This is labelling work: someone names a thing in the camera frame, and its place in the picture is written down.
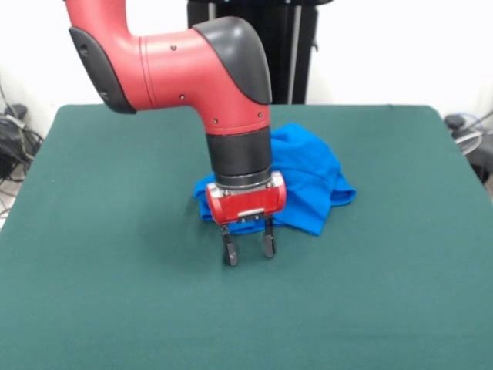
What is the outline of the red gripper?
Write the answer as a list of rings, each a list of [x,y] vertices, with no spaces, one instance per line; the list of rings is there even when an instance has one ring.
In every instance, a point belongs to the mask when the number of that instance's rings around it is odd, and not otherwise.
[[[287,186],[281,172],[272,172],[265,184],[250,189],[227,190],[216,183],[208,183],[206,201],[213,220],[221,225],[225,262],[236,267],[236,246],[226,224],[256,220],[282,211],[287,202]],[[276,253],[272,217],[265,219],[263,251],[267,258]]]

